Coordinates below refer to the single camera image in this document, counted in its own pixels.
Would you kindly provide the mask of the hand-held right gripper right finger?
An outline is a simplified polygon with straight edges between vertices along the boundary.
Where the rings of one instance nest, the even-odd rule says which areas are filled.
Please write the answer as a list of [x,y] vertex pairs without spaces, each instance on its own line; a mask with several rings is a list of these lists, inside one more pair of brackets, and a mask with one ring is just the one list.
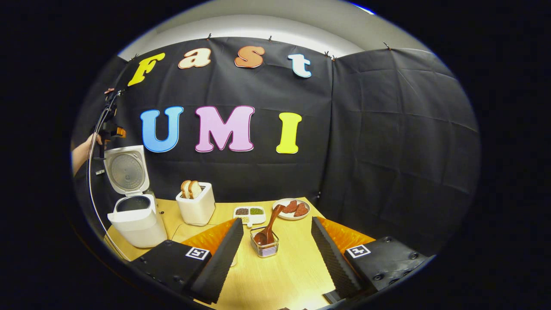
[[374,239],[322,217],[312,218],[311,234],[335,286],[333,302],[386,290],[431,259],[394,237]]

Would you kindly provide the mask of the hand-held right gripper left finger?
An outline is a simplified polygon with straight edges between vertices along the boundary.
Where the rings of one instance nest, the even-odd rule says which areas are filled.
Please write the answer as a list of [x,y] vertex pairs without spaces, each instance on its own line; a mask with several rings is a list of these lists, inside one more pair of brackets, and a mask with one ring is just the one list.
[[216,304],[242,237],[234,218],[184,242],[162,241],[130,265],[177,295]]

